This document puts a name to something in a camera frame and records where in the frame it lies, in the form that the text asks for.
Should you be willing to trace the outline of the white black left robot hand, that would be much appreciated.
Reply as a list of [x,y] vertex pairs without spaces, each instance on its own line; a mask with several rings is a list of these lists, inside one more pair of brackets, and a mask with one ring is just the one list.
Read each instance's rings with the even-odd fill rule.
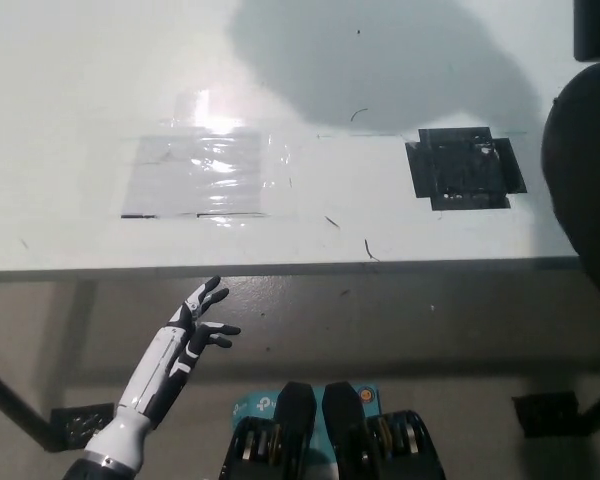
[[241,333],[241,329],[236,326],[201,320],[212,305],[228,296],[228,288],[217,289],[220,282],[221,277],[214,276],[200,285],[184,300],[175,319],[169,321],[169,325],[184,330],[176,347],[176,353],[172,355],[169,363],[170,377],[177,372],[189,375],[206,346],[217,345],[220,348],[230,348],[232,341],[228,336],[237,336]]

